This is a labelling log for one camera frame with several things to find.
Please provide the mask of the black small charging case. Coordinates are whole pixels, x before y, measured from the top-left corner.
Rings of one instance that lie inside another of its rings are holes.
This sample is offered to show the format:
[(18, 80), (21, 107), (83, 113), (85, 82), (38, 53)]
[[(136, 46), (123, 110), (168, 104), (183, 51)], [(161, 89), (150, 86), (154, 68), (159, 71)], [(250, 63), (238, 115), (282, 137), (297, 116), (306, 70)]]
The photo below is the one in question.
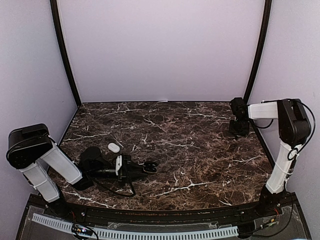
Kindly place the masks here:
[(157, 170), (158, 164), (153, 161), (146, 161), (143, 164), (143, 170), (148, 174), (155, 174), (158, 172)]

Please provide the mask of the white earbud charging case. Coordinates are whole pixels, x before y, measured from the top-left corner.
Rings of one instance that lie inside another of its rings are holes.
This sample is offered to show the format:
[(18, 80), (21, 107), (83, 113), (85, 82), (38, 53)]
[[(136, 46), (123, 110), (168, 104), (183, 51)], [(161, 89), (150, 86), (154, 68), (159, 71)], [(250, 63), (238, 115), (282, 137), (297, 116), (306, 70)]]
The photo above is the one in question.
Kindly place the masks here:
[(119, 153), (121, 150), (121, 148), (113, 142), (109, 143), (107, 147), (113, 153)]

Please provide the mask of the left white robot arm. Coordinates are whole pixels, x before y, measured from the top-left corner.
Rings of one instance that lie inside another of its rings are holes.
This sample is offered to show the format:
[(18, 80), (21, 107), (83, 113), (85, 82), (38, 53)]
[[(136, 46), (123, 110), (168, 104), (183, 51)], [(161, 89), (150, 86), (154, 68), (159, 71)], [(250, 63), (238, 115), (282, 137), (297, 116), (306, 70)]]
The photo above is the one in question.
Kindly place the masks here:
[(134, 163), (131, 156), (119, 154), (108, 162), (96, 146), (88, 147), (81, 153), (80, 162), (75, 163), (50, 137), (43, 123), (12, 130), (8, 136), (6, 159), (27, 178), (60, 218), (67, 218), (71, 208), (41, 163), (49, 165), (78, 191), (93, 186), (96, 178), (116, 178), (130, 184), (148, 175), (146, 166)]

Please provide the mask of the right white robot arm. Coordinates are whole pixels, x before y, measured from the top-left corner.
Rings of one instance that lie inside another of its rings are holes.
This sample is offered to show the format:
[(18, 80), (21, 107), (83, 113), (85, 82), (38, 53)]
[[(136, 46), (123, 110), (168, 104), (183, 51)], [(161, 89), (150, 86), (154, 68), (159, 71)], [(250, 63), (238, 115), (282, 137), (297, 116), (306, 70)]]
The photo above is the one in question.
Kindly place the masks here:
[(238, 136), (249, 134), (250, 120), (277, 120), (280, 148), (270, 178), (265, 184), (268, 194), (283, 192), (293, 174), (297, 158), (312, 138), (316, 124), (311, 126), (310, 108), (299, 98), (285, 98), (246, 104), (241, 97), (230, 101), (235, 119), (229, 122), (229, 132)]

